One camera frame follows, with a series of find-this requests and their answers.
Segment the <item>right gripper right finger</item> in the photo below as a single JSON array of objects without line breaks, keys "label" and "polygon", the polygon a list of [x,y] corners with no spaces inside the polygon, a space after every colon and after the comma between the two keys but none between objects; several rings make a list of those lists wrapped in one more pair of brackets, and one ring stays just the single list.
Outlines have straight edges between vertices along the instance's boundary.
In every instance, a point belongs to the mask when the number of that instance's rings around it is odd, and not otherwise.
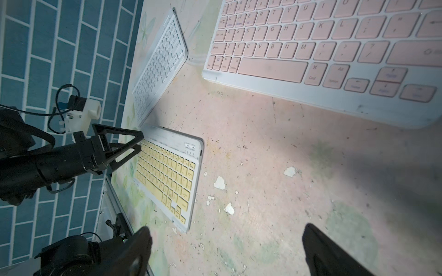
[{"label": "right gripper right finger", "polygon": [[312,223],[306,224],[302,243],[312,276],[373,276]]}]

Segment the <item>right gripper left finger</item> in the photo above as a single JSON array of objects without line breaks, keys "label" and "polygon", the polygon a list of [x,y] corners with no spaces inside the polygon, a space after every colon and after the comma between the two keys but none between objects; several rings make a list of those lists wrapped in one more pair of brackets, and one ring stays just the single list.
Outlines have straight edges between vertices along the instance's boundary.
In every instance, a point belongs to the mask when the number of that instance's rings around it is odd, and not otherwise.
[{"label": "right gripper left finger", "polygon": [[89,276],[145,276],[153,239],[148,227],[140,228]]}]

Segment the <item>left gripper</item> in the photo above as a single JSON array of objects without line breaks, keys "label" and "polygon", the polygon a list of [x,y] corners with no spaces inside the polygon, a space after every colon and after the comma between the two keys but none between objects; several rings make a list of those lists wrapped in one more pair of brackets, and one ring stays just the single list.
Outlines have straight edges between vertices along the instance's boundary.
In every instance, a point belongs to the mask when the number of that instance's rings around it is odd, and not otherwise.
[{"label": "left gripper", "polygon": [[137,156],[144,139],[142,131],[92,124],[95,136],[57,147],[44,155],[44,179],[48,183],[68,181],[85,173],[100,175],[107,168],[116,171]]}]

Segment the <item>yellow keyboard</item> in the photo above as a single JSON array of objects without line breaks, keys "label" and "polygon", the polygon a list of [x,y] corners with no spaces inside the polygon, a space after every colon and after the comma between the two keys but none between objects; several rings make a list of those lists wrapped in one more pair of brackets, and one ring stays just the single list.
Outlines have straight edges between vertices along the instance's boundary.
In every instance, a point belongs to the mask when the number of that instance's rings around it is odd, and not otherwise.
[{"label": "yellow keyboard", "polygon": [[145,124],[134,172],[136,184],[181,232],[188,232],[198,189],[204,140]]}]

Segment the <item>pink keyboard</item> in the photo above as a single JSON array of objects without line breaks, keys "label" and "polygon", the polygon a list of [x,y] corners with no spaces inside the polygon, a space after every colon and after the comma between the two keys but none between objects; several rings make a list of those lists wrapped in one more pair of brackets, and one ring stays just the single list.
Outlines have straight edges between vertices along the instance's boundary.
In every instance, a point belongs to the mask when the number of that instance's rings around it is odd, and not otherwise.
[{"label": "pink keyboard", "polygon": [[224,1],[202,76],[420,129],[442,116],[442,3]]}]

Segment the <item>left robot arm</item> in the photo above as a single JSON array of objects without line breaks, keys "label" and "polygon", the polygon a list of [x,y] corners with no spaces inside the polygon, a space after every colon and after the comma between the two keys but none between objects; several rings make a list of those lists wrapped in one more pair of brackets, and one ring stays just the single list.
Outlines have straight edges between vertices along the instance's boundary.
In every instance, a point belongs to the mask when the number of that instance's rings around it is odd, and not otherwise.
[{"label": "left robot arm", "polygon": [[[18,206],[40,188],[73,186],[78,176],[117,170],[141,152],[141,131],[94,124],[94,135],[74,133],[73,144],[55,146],[53,135],[26,124],[19,113],[1,109],[1,200]],[[39,276],[143,276],[151,252],[150,232],[131,233],[122,215],[107,221],[113,237],[88,241],[64,238],[41,250]]]}]

